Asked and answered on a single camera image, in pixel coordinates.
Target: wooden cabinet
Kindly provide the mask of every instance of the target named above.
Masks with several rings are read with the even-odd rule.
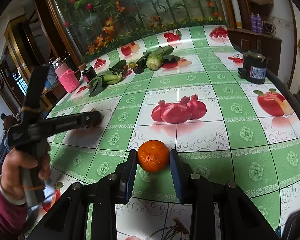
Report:
[[[271,35],[254,33],[245,29],[228,29],[228,36],[233,45],[243,50],[258,50],[268,57],[268,69],[278,75],[282,40]]]

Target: orange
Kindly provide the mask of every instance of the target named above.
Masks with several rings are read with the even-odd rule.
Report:
[[[137,158],[144,171],[154,173],[163,170],[169,163],[170,152],[161,141],[150,140],[139,147]]]

